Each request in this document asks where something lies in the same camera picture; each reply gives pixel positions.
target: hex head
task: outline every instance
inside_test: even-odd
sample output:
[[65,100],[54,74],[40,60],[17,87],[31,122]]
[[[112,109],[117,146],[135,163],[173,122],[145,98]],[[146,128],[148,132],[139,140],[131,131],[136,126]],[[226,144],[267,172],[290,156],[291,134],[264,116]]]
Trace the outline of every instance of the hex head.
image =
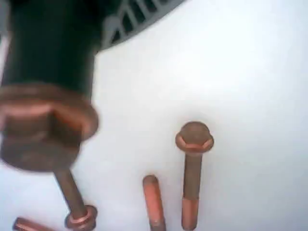
[[2,121],[0,155],[14,167],[55,171],[70,167],[79,153],[80,129],[63,121],[48,105],[6,115]]
[[74,219],[72,214],[69,214],[65,219],[67,228],[73,231],[92,231],[96,227],[97,209],[94,206],[86,205],[87,214],[84,217]]
[[203,154],[213,147],[214,139],[204,123],[193,121],[181,128],[176,144],[187,154]]

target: white background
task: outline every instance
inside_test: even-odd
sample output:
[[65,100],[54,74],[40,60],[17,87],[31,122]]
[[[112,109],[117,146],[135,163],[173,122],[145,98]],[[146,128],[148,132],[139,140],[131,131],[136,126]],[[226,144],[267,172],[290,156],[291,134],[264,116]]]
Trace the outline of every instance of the white background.
[[[73,167],[99,210],[96,230],[149,230],[148,173],[160,180],[167,229],[181,230],[174,137],[190,120],[215,138],[197,231],[308,230],[307,12],[306,0],[188,0],[97,56],[101,126]],[[52,175],[0,165],[0,230],[17,216],[64,230],[67,213]]]

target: vent slot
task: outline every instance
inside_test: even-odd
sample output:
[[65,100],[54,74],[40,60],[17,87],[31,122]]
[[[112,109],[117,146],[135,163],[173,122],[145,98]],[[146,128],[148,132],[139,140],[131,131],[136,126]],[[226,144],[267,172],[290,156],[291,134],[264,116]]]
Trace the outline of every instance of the vent slot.
[[138,23],[143,23],[145,21],[145,16],[138,3],[135,0],[129,0],[129,5],[131,10],[134,12]]
[[149,12],[154,13],[157,11],[157,8],[152,0],[144,0],[144,4],[148,8]]
[[112,37],[111,43],[114,44],[116,42],[118,42],[120,40],[121,36],[120,36],[120,31],[116,31]]
[[130,20],[127,13],[125,13],[124,16],[123,16],[122,24],[123,24],[123,27],[124,27],[126,34],[133,31],[134,27],[133,27],[131,20]]

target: bolt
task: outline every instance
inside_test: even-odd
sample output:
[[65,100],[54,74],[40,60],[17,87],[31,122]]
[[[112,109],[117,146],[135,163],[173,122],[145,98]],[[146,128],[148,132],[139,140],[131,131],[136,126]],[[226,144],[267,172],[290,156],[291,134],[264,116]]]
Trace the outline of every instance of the bolt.
[[48,84],[0,90],[0,158],[30,171],[69,168],[98,127],[82,95]]
[[185,152],[182,227],[192,231],[198,222],[202,154],[213,147],[214,139],[205,124],[193,121],[176,135],[176,144]]
[[54,172],[62,194],[70,209],[65,219],[67,228],[73,231],[92,231],[96,227],[97,209],[85,205],[69,169]]
[[13,230],[17,231],[54,231],[50,228],[32,222],[25,218],[17,218],[13,225]]
[[159,182],[156,176],[149,175],[143,178],[143,192],[151,231],[166,231]]

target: copper-coated bolt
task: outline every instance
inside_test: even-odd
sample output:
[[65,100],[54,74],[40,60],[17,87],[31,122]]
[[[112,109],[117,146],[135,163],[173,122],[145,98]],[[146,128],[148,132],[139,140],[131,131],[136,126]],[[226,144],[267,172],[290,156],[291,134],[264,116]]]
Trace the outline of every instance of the copper-coated bolt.
[[17,218],[13,225],[13,230],[17,231],[54,231],[50,228],[32,222],[25,218]]
[[155,176],[149,175],[143,178],[143,192],[151,231],[166,231],[159,183]]
[[97,209],[85,205],[69,169],[54,172],[63,196],[70,209],[65,219],[67,228],[74,231],[92,231],[96,227]]
[[202,154],[213,147],[214,139],[205,124],[189,122],[176,135],[176,144],[185,152],[182,227],[192,231],[198,222]]

